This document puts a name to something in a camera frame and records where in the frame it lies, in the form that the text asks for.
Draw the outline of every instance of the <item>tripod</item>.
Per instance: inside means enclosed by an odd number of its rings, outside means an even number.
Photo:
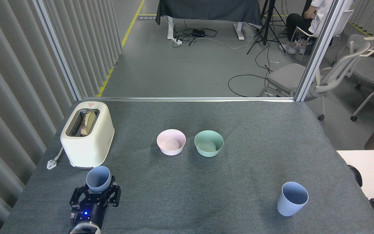
[[[268,7],[268,10],[265,12],[266,6],[267,6],[268,2],[269,2],[269,7]],[[276,13],[279,15],[279,18],[281,18],[281,20],[272,20],[273,10],[276,11]],[[254,45],[256,43],[258,43],[258,42],[262,42],[264,45],[266,45],[267,41],[278,42],[281,45],[282,49],[284,49],[284,47],[282,46],[281,42],[279,42],[278,36],[276,36],[275,31],[273,31],[273,29],[272,29],[272,27],[270,25],[271,22],[279,22],[279,21],[282,21],[285,24],[284,19],[282,19],[282,16],[279,14],[278,10],[276,10],[275,0],[265,0],[264,7],[262,9],[262,18],[264,18],[265,14],[267,14],[266,21],[265,21],[264,25],[262,26],[262,28],[258,31],[258,34],[256,34],[254,36],[254,38],[257,37],[257,36],[258,37],[255,40],[254,44],[251,46],[251,48],[246,53],[247,55],[249,54],[249,52],[251,51],[251,49],[254,47]],[[275,36],[275,40],[269,40],[267,38],[268,37],[268,29],[270,29],[272,31],[273,35]]]

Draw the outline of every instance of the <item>floor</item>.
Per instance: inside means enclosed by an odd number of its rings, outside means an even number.
[[[132,21],[137,10],[139,15],[155,14],[158,0],[122,1],[116,8],[120,37],[129,33],[123,44],[116,67],[102,93],[103,98],[124,97],[255,97],[264,87],[266,68],[281,68],[299,62],[301,55],[287,55],[281,52],[277,43],[263,45],[257,43],[247,55],[254,40],[256,29],[244,24],[245,40],[238,40],[233,30],[233,22],[210,20],[174,19],[175,30],[184,28],[210,28],[217,31],[214,40],[200,39],[190,46],[180,46],[166,39],[168,23],[161,18],[161,25],[155,21]],[[284,27],[275,26],[276,35]],[[351,34],[361,31],[347,24],[342,44]],[[331,66],[337,48],[337,40],[328,49],[321,68]],[[307,63],[309,56],[303,60]],[[362,150],[368,137],[374,131],[374,98],[358,114],[353,122],[350,116],[363,100],[373,91],[362,86],[355,89],[357,81],[346,78],[340,86],[326,97],[326,117],[319,121],[331,144],[337,150]],[[319,99],[307,102],[318,115]]]

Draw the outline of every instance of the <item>white toaster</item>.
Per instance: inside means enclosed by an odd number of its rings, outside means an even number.
[[[80,127],[89,110],[95,112],[95,121],[88,135],[81,136]],[[72,166],[92,168],[105,161],[114,133],[115,129],[105,103],[82,102],[74,108],[67,120],[60,141]]]

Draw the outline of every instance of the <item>cup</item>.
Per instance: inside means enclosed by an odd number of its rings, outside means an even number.
[[[86,184],[92,192],[102,192],[109,187],[111,179],[109,168],[97,166],[87,174]]]
[[[223,143],[223,137],[212,130],[201,131],[194,138],[197,151],[205,157],[217,155],[223,147]]]
[[[160,150],[169,156],[179,154],[186,143],[186,136],[177,129],[167,129],[157,136]]]
[[[286,182],[276,203],[276,209],[283,216],[295,215],[308,201],[307,190],[296,182]]]

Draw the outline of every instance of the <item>gray tablecloth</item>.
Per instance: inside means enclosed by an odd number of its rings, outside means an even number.
[[[226,20],[262,25],[261,10],[256,0],[160,0],[156,22],[161,16],[178,19]]]
[[[115,136],[103,165],[122,196],[119,207],[107,208],[103,234],[374,233],[367,198],[304,103],[106,104]],[[157,135],[171,128],[187,137],[176,156],[156,145]],[[54,169],[45,168],[61,148],[61,129],[0,233],[67,233],[69,200],[89,170],[72,167],[65,155]],[[194,136],[205,129],[224,138],[215,157],[195,149]],[[291,217],[276,210],[287,181],[302,184],[310,196]]]

